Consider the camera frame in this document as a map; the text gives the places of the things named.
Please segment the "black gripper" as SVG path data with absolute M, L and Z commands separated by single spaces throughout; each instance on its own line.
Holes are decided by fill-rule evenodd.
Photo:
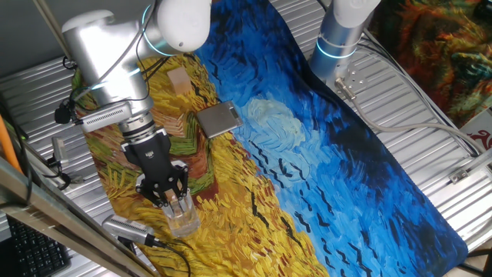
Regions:
M 137 177 L 135 191 L 159 208 L 169 206 L 165 194 L 169 189 L 177 200 L 188 194 L 188 167 L 171 164 L 170 147 L 170 139 L 163 128 L 147 138 L 121 145 L 126 159 L 144 174 Z

